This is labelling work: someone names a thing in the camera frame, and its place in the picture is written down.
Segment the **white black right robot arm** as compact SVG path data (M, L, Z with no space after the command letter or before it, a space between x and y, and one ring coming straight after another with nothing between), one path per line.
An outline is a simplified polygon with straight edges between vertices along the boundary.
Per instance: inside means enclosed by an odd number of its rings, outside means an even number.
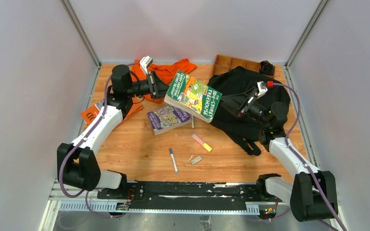
M222 106L234 117L260 123L260 144L283 164L294 179L293 183L289 183L278 174L260 175L257 197L262 201L268 201L273 196L281 199L299 222L337 218L334 175L310 163L290 143L284 130L289 106L287 103L274 102L265 108L258 100L266 92L266 87L253 87L246 93L221 98Z

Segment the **black student backpack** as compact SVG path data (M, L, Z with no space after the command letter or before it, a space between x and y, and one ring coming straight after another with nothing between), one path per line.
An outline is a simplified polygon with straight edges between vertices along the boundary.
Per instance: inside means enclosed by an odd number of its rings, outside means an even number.
M221 92L223 97L243 93L252 87L257 87L257 82L260 81L267 84L271 78L238 66L224 74L212 76L208 85ZM250 123L235 119L224 110L221 101L211 122L214 127L222 130L248 155L259 156L261 154L260 148L256 145L261 132L266 129L281 128L287 121L290 96L286 89L280 86L279 81L275 80L274 83L275 86L269 88L267 93L258 99L258 102L266 109L267 123Z

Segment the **green treehouse paperback book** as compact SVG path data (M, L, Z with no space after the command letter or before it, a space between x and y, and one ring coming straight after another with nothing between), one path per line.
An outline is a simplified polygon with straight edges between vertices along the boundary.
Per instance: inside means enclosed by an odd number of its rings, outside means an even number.
M222 93L189 74L177 71L164 102L207 123L213 121Z

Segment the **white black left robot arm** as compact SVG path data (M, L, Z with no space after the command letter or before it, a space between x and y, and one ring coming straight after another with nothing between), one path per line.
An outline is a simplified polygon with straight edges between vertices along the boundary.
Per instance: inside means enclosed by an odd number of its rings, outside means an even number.
M65 196L75 198L84 191L107 188L117 199L128 194L127 176L123 173L100 169L96 155L112 130L119 125L131 107L133 98L151 96L161 99L168 91L155 71L144 67L145 80L140 80L128 65L112 69L104 88L104 101L98 116L71 143L57 148L58 182Z

